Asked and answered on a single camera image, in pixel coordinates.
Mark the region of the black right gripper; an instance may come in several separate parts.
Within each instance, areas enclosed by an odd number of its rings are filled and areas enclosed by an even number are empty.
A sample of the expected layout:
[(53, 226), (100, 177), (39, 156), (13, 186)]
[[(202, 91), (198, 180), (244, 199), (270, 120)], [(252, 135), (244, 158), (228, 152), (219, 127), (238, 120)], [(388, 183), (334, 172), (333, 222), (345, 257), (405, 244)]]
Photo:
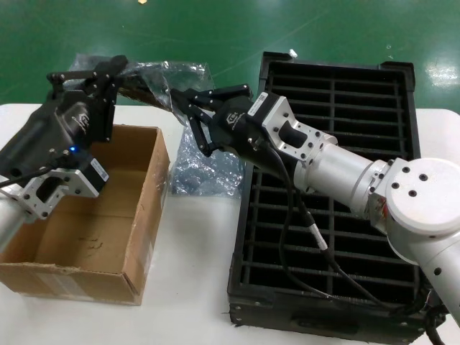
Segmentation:
[[(282, 180), (286, 175), (293, 178), (294, 160), (278, 152), (284, 165), (280, 167), (273, 155), (275, 146), (267, 130), (248, 115), (253, 103), (252, 91), (247, 84), (204, 91), (172, 89), (171, 99), (188, 120), (198, 149), (204, 156), (210, 157), (219, 147), (276, 178)], [(204, 110), (215, 112), (212, 120)], [(203, 124), (208, 126), (215, 144), (207, 141)]]

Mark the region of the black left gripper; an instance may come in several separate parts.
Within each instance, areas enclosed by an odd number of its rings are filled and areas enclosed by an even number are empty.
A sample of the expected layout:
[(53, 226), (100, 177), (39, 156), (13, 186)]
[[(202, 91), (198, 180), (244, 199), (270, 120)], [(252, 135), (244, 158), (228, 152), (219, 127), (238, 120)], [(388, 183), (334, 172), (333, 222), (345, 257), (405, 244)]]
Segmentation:
[(86, 171), (93, 142), (111, 140), (117, 75), (127, 64), (117, 55), (93, 70), (49, 73), (53, 91), (1, 149), (1, 176), (29, 180), (42, 169)]

